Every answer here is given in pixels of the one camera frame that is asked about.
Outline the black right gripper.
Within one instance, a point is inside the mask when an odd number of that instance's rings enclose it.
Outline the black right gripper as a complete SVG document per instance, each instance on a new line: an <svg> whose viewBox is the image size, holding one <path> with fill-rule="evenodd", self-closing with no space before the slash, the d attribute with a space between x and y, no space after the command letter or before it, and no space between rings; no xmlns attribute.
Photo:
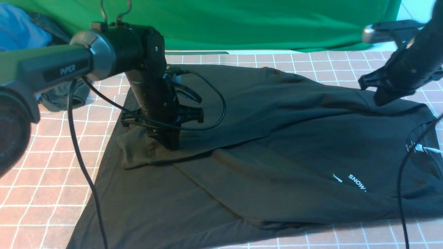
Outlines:
<svg viewBox="0 0 443 249"><path fill-rule="evenodd" d="M442 36L416 35L402 41L381 68L359 78L362 90L377 88L374 102L384 106L414 95L429 82L442 79Z"/></svg>

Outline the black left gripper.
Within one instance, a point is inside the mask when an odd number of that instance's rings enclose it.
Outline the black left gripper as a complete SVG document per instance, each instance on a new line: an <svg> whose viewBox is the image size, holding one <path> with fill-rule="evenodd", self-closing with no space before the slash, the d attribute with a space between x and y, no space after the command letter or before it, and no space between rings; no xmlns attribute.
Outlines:
<svg viewBox="0 0 443 249"><path fill-rule="evenodd" d="M165 72L154 78L148 70L131 70L126 72L132 92L140 109L135 113L150 121L145 121L127 112L121 116L124 127L130 125L141 126L148 129L148 134L168 150L175 151L179 148L180 130L160 126L180 127L182 123L196 120L204 122L204 111L202 108L182 105L178 94L164 79Z"/></svg>

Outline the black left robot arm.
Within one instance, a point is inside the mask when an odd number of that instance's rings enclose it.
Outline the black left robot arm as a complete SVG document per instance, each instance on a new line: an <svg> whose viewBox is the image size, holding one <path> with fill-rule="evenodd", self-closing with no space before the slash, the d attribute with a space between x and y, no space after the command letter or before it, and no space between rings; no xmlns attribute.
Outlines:
<svg viewBox="0 0 443 249"><path fill-rule="evenodd" d="M182 123L204 122L201 108L178 101L177 94L195 104L202 99L173 81L187 71L167 66L160 32L121 21L92 23L91 28L74 35L70 44L1 53L2 176L24 154L31 124L40 120L36 95L80 77L101 81L126 73L140 109L126 111L123 125L145 127L166 149L178 148Z"/></svg>

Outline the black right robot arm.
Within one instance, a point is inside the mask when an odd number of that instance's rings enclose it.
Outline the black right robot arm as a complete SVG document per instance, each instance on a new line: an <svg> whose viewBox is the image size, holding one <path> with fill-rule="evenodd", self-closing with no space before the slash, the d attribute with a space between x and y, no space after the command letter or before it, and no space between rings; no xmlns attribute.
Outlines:
<svg viewBox="0 0 443 249"><path fill-rule="evenodd" d="M359 78L362 90L375 87L377 106L413 95L417 89L442 79L443 4L437 0L426 23L413 19L378 22L365 27L366 44L395 42L397 50L379 69Z"/></svg>

